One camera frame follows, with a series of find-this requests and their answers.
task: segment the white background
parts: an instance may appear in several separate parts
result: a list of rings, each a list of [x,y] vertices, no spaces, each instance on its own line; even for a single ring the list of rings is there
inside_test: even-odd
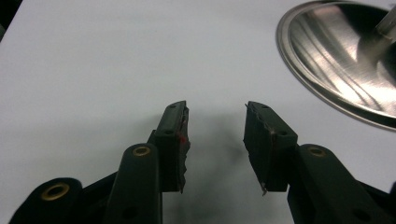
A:
[[[248,101],[389,191],[395,133],[326,105],[279,56],[277,23],[303,2],[25,0],[0,43],[0,223],[52,178],[87,186],[115,172],[180,100],[191,110],[187,185],[163,195],[164,223],[292,223],[287,193],[263,198],[248,162]]]

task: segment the reflective metal surface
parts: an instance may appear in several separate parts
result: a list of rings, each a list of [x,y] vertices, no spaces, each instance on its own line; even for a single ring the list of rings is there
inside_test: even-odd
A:
[[[351,2],[306,3],[282,18],[277,44],[294,75],[325,102],[396,131],[396,44],[375,33],[387,13]]]

